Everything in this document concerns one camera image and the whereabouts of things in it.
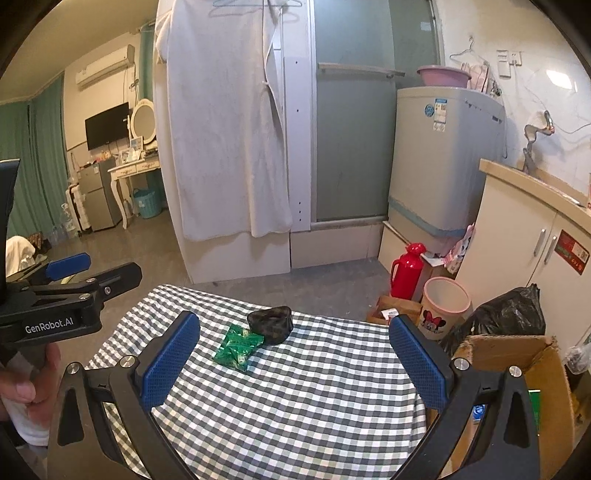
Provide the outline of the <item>left hand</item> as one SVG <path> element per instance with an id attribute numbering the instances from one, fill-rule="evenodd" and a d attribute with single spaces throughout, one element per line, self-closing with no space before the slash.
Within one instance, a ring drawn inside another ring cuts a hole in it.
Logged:
<path id="1" fill-rule="evenodd" d="M 8 400 L 24 404 L 29 419 L 42 427 L 50 425 L 59 390 L 59 347 L 55 343 L 47 344 L 45 356 L 45 365 L 33 380 L 23 374 L 1 372 L 1 395 Z"/>

